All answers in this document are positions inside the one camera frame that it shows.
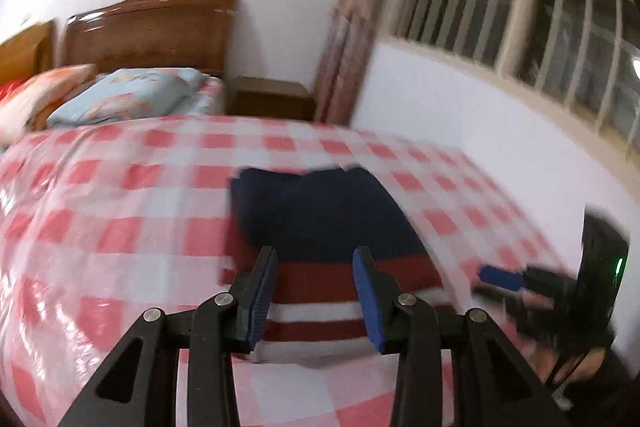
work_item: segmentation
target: light blue pillow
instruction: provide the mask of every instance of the light blue pillow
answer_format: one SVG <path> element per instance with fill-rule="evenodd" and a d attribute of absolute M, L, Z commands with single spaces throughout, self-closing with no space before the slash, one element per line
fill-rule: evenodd
<path fill-rule="evenodd" d="M 152 73 L 153 71 L 162 71 L 164 73 L 173 73 L 183 79 L 193 92 L 200 89 L 207 75 L 193 68 L 132 68 L 128 70 L 130 73 Z"/>
<path fill-rule="evenodd" d="M 118 70 L 55 110 L 47 127 L 165 116 L 191 93 L 175 69 Z"/>

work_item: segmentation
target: blue gripper pad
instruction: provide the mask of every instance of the blue gripper pad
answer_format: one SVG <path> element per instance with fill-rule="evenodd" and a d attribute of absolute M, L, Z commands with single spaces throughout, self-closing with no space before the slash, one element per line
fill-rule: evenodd
<path fill-rule="evenodd" d="M 249 312 L 249 335 L 248 340 L 253 350 L 255 344 L 262 339 L 264 326 L 267 322 L 267 313 L 269 312 L 269 304 L 271 296 L 276 285 L 276 276 L 278 272 L 278 256 L 273 250 L 264 272 L 264 277 L 258 286 L 258 291 Z"/>
<path fill-rule="evenodd" d="M 356 285 L 358 299 L 362 307 L 367 336 L 380 353 L 386 343 L 382 309 L 371 283 L 370 272 L 365 266 L 360 250 L 357 248 L 353 252 L 352 268 L 353 282 Z"/>
<path fill-rule="evenodd" d="M 509 272 L 498 267 L 485 264 L 478 272 L 478 279 L 485 284 L 491 284 L 512 292 L 526 288 L 524 277 L 520 273 Z"/>

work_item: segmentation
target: hand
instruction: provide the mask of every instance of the hand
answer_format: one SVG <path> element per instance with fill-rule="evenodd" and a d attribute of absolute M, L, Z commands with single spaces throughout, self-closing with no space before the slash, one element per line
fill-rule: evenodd
<path fill-rule="evenodd" d="M 568 375 L 572 369 L 575 370 L 572 372 L 571 376 L 568 378 L 567 382 L 576 382 L 581 380 L 588 380 L 593 375 L 595 375 L 602 362 L 604 360 L 605 354 L 607 350 L 603 347 L 595 347 L 591 349 L 586 358 L 580 363 L 578 367 L 575 365 L 578 363 L 581 357 L 574 357 L 569 360 L 569 362 L 565 363 L 558 371 L 558 374 L 554 378 L 554 383 L 558 383 L 564 380 L 564 377 Z M 537 347 L 536 352 L 533 355 L 533 368 L 538 378 L 542 381 L 546 381 L 547 377 L 551 374 L 554 366 L 556 365 L 556 361 L 558 360 L 558 354 L 548 347 Z"/>

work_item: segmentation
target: wooden nightstand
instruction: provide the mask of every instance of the wooden nightstand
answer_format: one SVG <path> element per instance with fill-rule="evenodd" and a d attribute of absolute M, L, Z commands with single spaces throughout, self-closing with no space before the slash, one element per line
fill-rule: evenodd
<path fill-rule="evenodd" d="M 315 110 L 311 95 L 295 82 L 239 76 L 228 84 L 227 114 L 310 121 Z"/>

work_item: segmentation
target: red pillow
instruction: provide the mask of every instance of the red pillow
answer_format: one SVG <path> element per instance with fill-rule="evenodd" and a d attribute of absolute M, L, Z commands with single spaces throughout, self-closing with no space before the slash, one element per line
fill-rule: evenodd
<path fill-rule="evenodd" d="M 18 87 L 24 84 L 27 80 L 29 80 L 28 76 L 23 78 L 14 78 L 13 80 L 9 80 L 0 86 L 0 100 L 14 92 Z"/>

